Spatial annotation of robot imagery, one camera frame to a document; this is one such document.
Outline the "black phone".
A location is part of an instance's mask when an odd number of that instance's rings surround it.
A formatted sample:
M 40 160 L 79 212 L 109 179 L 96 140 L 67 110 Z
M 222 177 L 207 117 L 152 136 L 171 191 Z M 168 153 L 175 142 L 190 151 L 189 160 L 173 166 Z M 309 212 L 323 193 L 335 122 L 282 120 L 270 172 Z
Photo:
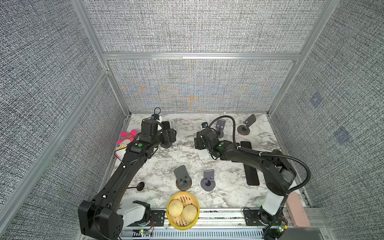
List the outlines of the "black phone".
M 248 166 L 248 165 L 244 165 L 244 170 L 245 170 L 245 174 L 246 174 L 247 185 L 259 186 L 260 181 L 259 181 L 257 169 L 255 169 L 251 166 Z
M 161 122 L 163 131 L 166 131 L 170 129 L 170 122 L 169 121 L 163 121 Z
M 241 141 L 240 146 L 241 146 L 241 148 L 252 149 L 251 142 Z

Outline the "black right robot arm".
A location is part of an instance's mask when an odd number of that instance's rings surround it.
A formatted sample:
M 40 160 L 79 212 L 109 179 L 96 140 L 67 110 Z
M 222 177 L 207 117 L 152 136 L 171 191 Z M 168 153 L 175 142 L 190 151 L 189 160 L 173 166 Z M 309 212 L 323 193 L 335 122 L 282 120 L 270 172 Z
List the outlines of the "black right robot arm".
M 297 172 L 289 162 L 294 158 L 279 151 L 252 150 L 237 143 L 235 136 L 231 141 L 220 140 L 212 129 L 199 131 L 194 141 L 196 149 L 207 150 L 213 158 L 243 163 L 262 172 L 268 192 L 259 210 L 260 221 L 271 225 L 280 218 L 288 196 L 297 189 L 292 187 Z

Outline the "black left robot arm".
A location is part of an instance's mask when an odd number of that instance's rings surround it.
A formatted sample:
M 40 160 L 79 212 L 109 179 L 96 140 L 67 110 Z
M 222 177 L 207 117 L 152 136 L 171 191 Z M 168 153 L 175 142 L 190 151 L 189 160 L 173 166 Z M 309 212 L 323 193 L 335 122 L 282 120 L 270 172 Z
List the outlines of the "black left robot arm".
M 121 200 L 131 181 L 158 147 L 169 148 L 176 141 L 176 130 L 168 121 L 156 117 L 144 119 L 138 140 L 130 142 L 119 167 L 92 200 L 78 208 L 81 233 L 96 240 L 116 240 L 123 227 L 146 224 L 150 220 L 150 204 L 134 201 L 125 208 Z

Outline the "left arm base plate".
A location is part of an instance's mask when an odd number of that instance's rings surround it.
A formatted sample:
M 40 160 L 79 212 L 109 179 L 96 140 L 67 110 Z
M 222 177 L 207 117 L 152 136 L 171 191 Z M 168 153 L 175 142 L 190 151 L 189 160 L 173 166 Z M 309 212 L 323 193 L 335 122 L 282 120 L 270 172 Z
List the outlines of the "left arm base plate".
M 166 211 L 165 210 L 151 210 L 151 215 L 148 221 L 144 221 L 143 223 L 135 222 L 127 227 L 144 227 L 149 228 L 152 225 L 155 227 L 163 227 L 166 219 Z

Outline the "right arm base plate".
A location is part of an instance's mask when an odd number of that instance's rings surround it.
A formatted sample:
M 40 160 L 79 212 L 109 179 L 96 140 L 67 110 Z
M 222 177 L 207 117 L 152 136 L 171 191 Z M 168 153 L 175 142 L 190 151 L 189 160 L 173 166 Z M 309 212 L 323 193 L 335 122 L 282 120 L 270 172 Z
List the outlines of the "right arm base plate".
M 246 226 L 255 227 L 255 226 L 264 226 L 261 222 L 259 209 L 243 209 L 244 220 L 246 222 Z

